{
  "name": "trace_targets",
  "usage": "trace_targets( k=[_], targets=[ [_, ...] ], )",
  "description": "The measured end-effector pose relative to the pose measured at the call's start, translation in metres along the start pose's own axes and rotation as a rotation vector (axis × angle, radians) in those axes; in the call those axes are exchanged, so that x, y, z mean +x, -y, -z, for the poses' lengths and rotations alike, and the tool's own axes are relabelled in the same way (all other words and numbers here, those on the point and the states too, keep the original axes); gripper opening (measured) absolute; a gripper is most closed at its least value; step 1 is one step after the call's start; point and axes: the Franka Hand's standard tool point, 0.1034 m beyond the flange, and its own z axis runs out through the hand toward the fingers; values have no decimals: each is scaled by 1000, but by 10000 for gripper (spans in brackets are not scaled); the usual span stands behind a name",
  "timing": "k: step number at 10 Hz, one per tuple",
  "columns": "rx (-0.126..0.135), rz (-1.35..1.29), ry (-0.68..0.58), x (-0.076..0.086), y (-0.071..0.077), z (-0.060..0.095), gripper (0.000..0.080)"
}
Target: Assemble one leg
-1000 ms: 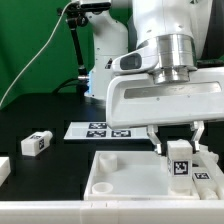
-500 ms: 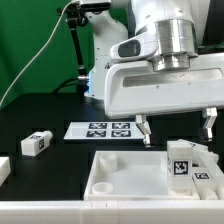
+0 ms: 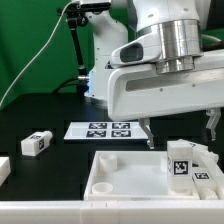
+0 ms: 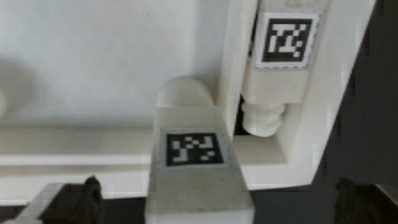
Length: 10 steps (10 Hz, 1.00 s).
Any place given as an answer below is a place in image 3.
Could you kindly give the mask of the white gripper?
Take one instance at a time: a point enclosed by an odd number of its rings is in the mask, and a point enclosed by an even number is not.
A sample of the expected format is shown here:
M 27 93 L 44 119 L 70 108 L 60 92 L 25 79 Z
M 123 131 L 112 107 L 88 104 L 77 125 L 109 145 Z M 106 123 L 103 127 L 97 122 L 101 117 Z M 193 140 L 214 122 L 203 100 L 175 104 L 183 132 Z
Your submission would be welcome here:
M 119 68 L 108 81 L 109 117 L 114 121 L 140 118 L 150 149 L 154 135 L 147 117 L 208 109 L 207 135 L 215 141 L 221 118 L 218 107 L 224 107 L 224 50 L 204 53 L 191 71 L 159 75 L 153 65 L 142 64 Z

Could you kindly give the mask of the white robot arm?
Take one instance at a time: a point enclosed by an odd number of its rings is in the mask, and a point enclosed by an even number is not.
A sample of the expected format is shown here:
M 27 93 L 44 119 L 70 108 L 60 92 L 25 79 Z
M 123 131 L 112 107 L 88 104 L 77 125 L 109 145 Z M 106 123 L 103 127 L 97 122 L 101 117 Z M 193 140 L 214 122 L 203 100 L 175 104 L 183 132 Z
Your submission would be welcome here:
M 137 119 L 204 110 L 211 139 L 224 107 L 224 48 L 202 45 L 211 0 L 126 0 L 135 40 L 109 52 L 108 116 Z

